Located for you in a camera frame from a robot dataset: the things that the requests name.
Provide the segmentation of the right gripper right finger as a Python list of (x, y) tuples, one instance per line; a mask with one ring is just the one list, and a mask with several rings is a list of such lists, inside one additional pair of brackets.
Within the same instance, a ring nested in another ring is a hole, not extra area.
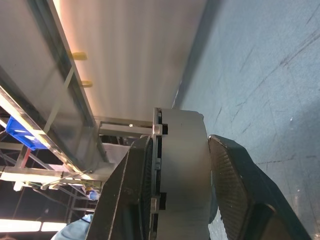
[(279, 187), (243, 146), (214, 134), (208, 146), (228, 240), (312, 240)]

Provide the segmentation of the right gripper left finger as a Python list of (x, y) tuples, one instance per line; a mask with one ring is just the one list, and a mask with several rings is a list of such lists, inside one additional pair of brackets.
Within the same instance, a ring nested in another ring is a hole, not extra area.
[(134, 141), (105, 182), (85, 240), (148, 240), (153, 139)]

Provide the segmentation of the silver motor stator housing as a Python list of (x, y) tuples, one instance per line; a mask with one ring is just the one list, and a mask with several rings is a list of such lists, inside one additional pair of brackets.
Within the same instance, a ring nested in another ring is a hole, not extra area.
[(156, 240), (209, 240), (211, 160), (204, 117), (196, 111), (162, 109), (168, 133), (162, 136)]

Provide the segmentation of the white cloth sheet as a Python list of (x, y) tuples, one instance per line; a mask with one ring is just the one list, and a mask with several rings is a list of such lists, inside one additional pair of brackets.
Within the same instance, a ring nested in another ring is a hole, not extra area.
[(118, 165), (123, 158), (126, 156), (130, 146), (112, 144), (112, 143), (103, 143), (102, 144), (106, 157), (110, 163)]

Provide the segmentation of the person in blue clothing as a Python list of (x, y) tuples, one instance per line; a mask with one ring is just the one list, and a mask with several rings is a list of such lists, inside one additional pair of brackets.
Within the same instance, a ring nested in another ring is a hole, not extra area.
[(93, 214), (86, 214), (81, 219), (66, 225), (51, 240), (85, 240), (93, 216)]

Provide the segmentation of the white ceiling light tube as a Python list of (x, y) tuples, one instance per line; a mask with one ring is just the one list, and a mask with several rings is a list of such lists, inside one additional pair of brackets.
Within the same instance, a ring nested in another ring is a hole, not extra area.
[(40, 221), (0, 219), (0, 233), (38, 232), (41, 225)]
[(67, 224), (63, 222), (43, 222), (40, 228), (41, 232), (59, 232)]

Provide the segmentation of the blue plastic table cover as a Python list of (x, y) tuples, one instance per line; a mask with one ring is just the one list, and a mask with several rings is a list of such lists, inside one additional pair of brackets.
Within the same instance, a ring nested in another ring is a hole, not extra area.
[(207, 0), (174, 105), (245, 147), (320, 240), (320, 0)]

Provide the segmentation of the blue plastic bin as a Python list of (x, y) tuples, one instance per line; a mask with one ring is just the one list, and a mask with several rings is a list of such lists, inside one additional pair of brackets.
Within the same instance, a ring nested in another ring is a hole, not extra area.
[(46, 145), (20, 124), (13, 116), (10, 116), (5, 131), (32, 151), (48, 149)]

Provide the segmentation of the silver metal frame structure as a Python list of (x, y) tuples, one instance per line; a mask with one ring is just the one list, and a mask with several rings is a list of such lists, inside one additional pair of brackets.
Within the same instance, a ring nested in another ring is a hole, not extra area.
[(75, 165), (63, 152), (53, 133), (50, 132), (53, 120), (60, 107), (58, 98), (62, 97), (65, 90), (60, 91), (53, 107), (50, 109), (48, 119), (44, 120), (39, 112), (25, 100), (23, 95), (0, 85), (0, 106), (46, 145), (48, 150), (63, 162), (64, 166), (64, 169), (60, 171), (52, 169), (48, 164), (43, 169), (25, 168), (21, 166), (21, 161), (17, 161), (17, 166), (7, 167), (4, 170), (3, 180), (28, 182), (39, 185), (43, 190), (64, 184), (82, 184), (97, 188), (99, 191), (102, 190), (105, 182), (118, 165), (108, 161)]

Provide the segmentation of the grey aluminium panel rail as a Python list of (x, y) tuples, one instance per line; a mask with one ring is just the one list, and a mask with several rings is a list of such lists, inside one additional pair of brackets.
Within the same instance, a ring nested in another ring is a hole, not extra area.
[(58, 98), (60, 106), (50, 132), (74, 165), (106, 163), (108, 158), (98, 134), (98, 125), (81, 86), (80, 74), (53, 0), (27, 2), (62, 80), (66, 81), (68, 74), (72, 74), (66, 90)]

